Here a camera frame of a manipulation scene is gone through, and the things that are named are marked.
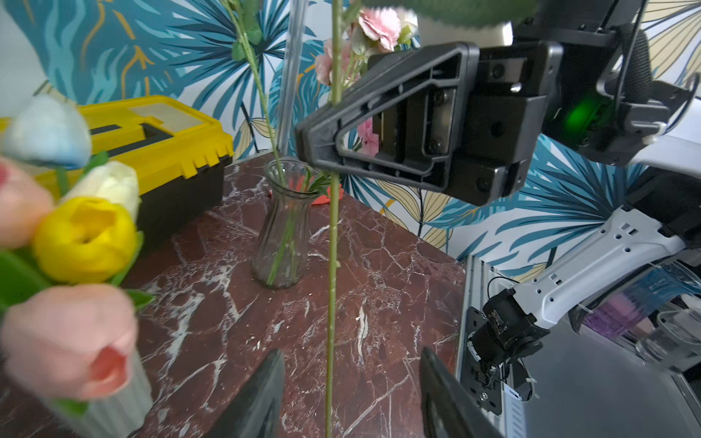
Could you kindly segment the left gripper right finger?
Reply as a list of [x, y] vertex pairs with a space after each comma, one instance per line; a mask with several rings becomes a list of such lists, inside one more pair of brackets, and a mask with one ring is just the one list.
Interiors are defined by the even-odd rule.
[[419, 380], [425, 437], [502, 437], [443, 361], [429, 348], [423, 348], [421, 353]]

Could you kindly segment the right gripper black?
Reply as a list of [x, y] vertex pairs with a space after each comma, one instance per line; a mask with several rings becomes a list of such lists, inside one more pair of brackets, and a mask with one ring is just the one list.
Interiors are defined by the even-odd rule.
[[563, 53], [453, 42], [374, 56], [340, 103], [296, 126], [298, 156], [474, 205], [509, 197], [527, 180]]

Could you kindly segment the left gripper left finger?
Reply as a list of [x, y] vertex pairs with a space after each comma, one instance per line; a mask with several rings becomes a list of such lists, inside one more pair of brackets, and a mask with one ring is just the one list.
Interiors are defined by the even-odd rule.
[[277, 437], [284, 387], [284, 355], [272, 350], [204, 438]]

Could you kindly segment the double pink peony stem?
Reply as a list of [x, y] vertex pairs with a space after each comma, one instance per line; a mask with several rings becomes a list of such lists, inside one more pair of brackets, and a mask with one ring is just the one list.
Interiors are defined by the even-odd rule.
[[[332, 1], [332, 85], [330, 85], [330, 105], [341, 103], [345, 77], [342, 67], [342, 34], [348, 23], [358, 15], [361, 2], [356, 1], [346, 10], [341, 0]], [[339, 242], [339, 203], [341, 177], [339, 173], [330, 174], [330, 228], [329, 228], [329, 265], [328, 265], [328, 327], [327, 327], [327, 376], [325, 392], [325, 434], [326, 438], [333, 436], [333, 374], [335, 361], [336, 334], [336, 300], [337, 300], [337, 269]]]

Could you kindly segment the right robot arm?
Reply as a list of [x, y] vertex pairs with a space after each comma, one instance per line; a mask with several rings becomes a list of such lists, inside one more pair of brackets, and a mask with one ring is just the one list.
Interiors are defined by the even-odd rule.
[[[511, 45], [454, 40], [374, 55], [359, 81], [295, 129], [299, 158], [487, 205], [526, 190], [540, 135], [589, 162], [626, 166], [669, 133], [697, 96], [655, 80], [644, 1], [409, 1], [444, 26], [515, 25]], [[590, 297], [700, 245], [700, 168], [650, 162], [589, 237], [533, 279], [474, 310], [460, 381], [480, 407], [504, 368], [531, 356]]]

